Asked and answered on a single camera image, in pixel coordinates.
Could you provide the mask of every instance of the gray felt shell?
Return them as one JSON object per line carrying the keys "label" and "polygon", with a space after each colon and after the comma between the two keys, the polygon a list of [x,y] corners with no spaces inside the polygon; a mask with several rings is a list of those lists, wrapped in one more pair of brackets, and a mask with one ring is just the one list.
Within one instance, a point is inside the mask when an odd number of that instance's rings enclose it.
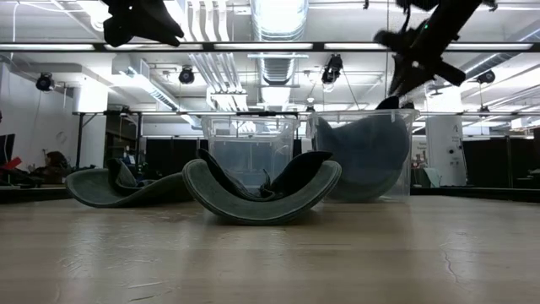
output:
{"label": "gray felt shell", "polygon": [[214,214],[245,225],[280,225],[311,209],[332,191],[341,176],[341,166],[324,161],[305,187],[270,202],[248,201],[229,193],[213,178],[204,160],[190,161],[183,173],[192,196]]}
{"label": "gray felt shell", "polygon": [[152,202],[185,202],[192,200],[182,173],[172,174],[140,188],[131,195],[121,195],[107,181],[107,169],[91,169],[70,174],[66,189],[80,203],[95,208],[120,208]]}

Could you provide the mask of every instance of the transparent plastic container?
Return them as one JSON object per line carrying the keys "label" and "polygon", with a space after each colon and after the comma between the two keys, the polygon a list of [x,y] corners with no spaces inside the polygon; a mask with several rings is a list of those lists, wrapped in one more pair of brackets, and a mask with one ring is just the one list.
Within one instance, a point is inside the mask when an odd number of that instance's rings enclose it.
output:
{"label": "transparent plastic container", "polygon": [[313,150],[332,152],[342,175],[329,198],[339,202],[404,201],[410,192],[409,109],[315,112],[308,118]]}
{"label": "transparent plastic container", "polygon": [[208,150],[219,165],[251,190],[266,174],[273,180],[293,158],[296,119],[277,117],[204,117]]}

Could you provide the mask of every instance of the motion capture camera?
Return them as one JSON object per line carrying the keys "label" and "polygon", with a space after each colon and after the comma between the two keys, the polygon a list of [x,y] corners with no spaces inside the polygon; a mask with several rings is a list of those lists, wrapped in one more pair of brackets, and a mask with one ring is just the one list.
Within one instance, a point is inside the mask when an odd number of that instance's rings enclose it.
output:
{"label": "motion capture camera", "polygon": [[51,73],[41,73],[41,76],[35,82],[35,87],[42,92],[54,90],[54,80]]}
{"label": "motion capture camera", "polygon": [[495,73],[492,70],[489,70],[486,73],[475,78],[479,84],[492,84],[495,81]]}
{"label": "motion capture camera", "polygon": [[341,71],[342,68],[343,60],[341,60],[341,56],[339,54],[332,54],[332,56],[330,57],[330,61],[328,61],[328,64],[325,66],[324,72],[322,73],[322,83],[335,83],[341,75],[339,71]]}
{"label": "motion capture camera", "polygon": [[178,76],[181,84],[192,84],[195,81],[195,75],[193,74],[192,66],[183,66],[180,76]]}

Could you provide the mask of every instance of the desk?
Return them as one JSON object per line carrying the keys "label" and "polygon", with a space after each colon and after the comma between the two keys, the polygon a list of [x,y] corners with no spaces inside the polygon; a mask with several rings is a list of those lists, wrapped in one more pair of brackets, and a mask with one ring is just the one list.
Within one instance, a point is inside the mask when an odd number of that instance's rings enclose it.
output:
{"label": "desk", "polygon": [[412,197],[227,225],[198,204],[0,205],[2,303],[538,303],[540,204]]}

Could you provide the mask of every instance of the ventilation duct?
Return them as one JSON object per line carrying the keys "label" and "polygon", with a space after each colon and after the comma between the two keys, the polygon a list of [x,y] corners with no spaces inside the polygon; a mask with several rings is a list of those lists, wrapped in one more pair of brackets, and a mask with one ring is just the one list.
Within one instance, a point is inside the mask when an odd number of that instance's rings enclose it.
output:
{"label": "ventilation duct", "polygon": [[[526,31],[528,34],[518,35],[514,39],[510,39],[510,41],[540,42],[540,24],[536,22],[535,26],[533,26],[532,28],[533,29],[530,30],[529,27],[529,30]],[[507,62],[518,55],[520,55],[519,52],[497,53],[485,58],[484,60],[481,60],[480,62],[469,63],[464,67],[466,79],[475,78],[478,75],[489,71],[491,68],[494,68],[503,62]]]}
{"label": "ventilation duct", "polygon": [[[300,41],[305,31],[308,0],[251,0],[251,21],[257,41]],[[281,53],[285,58],[258,59],[262,99],[272,105],[283,105],[289,100],[290,84],[296,59],[286,58],[294,53]]]}

